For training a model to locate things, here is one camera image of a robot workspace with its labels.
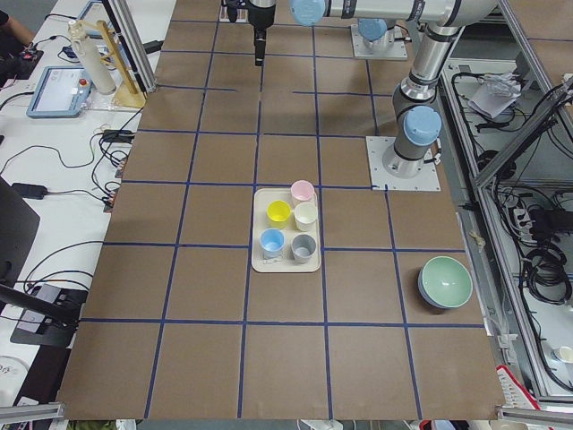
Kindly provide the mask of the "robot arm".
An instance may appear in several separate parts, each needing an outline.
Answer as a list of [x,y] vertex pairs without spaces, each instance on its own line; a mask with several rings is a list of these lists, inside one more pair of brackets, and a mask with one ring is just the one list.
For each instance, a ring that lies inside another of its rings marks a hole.
[[435,86],[458,35],[488,15],[495,1],[291,1],[291,14],[303,26],[324,17],[424,22],[426,28],[409,75],[397,86],[393,104],[398,137],[386,152],[389,171],[415,168],[440,134],[441,120],[429,107]]
[[396,24],[397,21],[391,19],[360,18],[358,32],[368,49],[388,48],[395,41]]

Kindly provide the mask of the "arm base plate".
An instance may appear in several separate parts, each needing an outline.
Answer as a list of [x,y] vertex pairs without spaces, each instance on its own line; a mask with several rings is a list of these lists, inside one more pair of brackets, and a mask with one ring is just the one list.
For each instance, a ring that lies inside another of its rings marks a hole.
[[440,181],[434,162],[422,164],[418,172],[409,178],[398,177],[390,173],[386,156],[393,149],[394,137],[367,136],[365,138],[367,156],[373,190],[379,191],[408,191],[408,192],[439,192]]
[[395,26],[380,39],[369,41],[359,32],[358,25],[350,26],[355,58],[406,61],[408,54],[402,30]]

